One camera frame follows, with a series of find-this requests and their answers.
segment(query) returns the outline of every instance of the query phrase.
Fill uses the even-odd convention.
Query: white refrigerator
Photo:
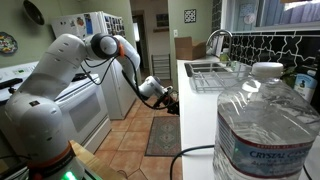
[[[111,35],[122,35],[125,37],[123,21],[121,17],[113,16],[102,11],[75,14],[58,17],[51,22],[56,37],[61,34],[73,34],[79,38],[96,34],[107,33]],[[102,61],[89,61],[90,65],[100,64]],[[85,62],[82,66],[91,73],[98,73],[103,78],[110,62],[96,68],[89,68]],[[122,66],[113,61],[101,84],[110,119],[124,119],[130,110],[136,95],[122,75]]]

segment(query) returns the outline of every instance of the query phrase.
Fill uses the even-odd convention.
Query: countertop
[[[218,62],[216,57],[204,57],[197,62]],[[212,145],[215,143],[217,98],[220,92],[197,93],[190,87],[184,63],[189,60],[177,60],[180,126],[182,150],[195,146]],[[214,179],[213,171],[214,149],[196,150],[182,156],[184,180]],[[320,138],[316,139],[306,161],[306,168],[313,179],[318,178],[320,170]],[[299,180],[306,180],[304,171]]]
[[[102,179],[110,180],[125,180],[121,174],[111,169],[108,165],[100,161],[88,150],[83,148],[80,144],[75,141],[70,141],[73,150],[75,151],[77,157],[82,161],[87,167],[89,167],[93,172],[99,175]]]

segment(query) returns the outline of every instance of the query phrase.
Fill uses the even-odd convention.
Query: white robotic arm
[[[97,34],[81,40],[73,35],[61,35],[5,107],[30,157],[30,179],[61,179],[68,171],[73,172],[77,179],[82,179],[83,167],[74,158],[71,145],[65,138],[62,113],[54,99],[72,81],[83,60],[105,60],[118,56],[130,59],[120,61],[119,58],[118,61],[138,97],[148,99],[156,94],[159,102],[173,102],[171,98],[165,98],[170,88],[163,88],[153,77],[148,77],[139,87],[136,85],[134,74],[140,57],[123,37]],[[174,106],[170,107],[177,111],[177,102],[171,104]]]

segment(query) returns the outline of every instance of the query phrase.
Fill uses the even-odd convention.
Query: dish rack
[[[247,78],[251,72],[251,66],[237,61],[230,66],[222,62],[186,63],[186,70],[188,66],[192,77],[190,83],[199,93],[223,91]]]

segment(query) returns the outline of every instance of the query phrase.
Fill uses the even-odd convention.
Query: decorative plate
[[[12,54],[18,50],[17,41],[5,32],[0,32],[0,52]]]

